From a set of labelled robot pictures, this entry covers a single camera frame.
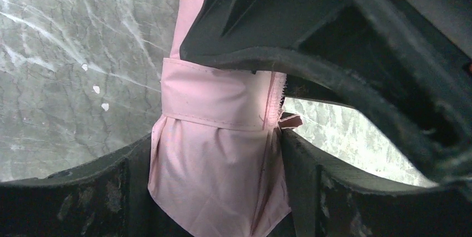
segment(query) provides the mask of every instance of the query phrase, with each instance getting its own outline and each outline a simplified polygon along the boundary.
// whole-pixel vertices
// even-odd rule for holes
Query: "black plastic object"
[[[287,73],[287,96],[352,106],[429,179],[467,179],[472,43],[456,36],[472,36],[463,29],[472,1],[429,1],[205,0],[180,54],[215,68]]]
[[[423,189],[357,169],[291,130],[282,154],[292,214],[268,237],[470,237],[472,191]],[[0,236],[192,237],[151,199],[150,136],[46,179],[0,182]]]

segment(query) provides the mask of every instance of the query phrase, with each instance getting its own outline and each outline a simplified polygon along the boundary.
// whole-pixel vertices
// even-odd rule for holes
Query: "marble surface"
[[[150,132],[177,10],[178,0],[0,0],[0,181],[46,177]],[[286,109],[322,149],[428,186],[358,112],[294,99]]]

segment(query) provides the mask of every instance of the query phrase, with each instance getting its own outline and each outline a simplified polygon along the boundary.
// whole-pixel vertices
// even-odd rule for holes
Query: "gray stone surface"
[[[0,0],[0,181],[45,177],[150,132],[177,10],[178,0]],[[427,184],[355,111],[286,103],[322,149]]]

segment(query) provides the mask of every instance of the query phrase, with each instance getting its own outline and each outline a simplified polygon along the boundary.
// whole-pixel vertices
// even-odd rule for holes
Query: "wrinkled fabric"
[[[265,237],[290,212],[277,134],[286,76],[181,61],[180,45],[202,4],[180,0],[148,189],[195,237]],[[281,122],[301,124],[292,118]]]

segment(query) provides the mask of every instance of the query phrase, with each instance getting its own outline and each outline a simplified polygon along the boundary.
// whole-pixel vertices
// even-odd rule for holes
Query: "folded fabric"
[[[223,71],[181,61],[203,0],[180,0],[163,114],[154,125],[148,189],[195,237],[265,237],[290,212],[278,141],[282,73]]]

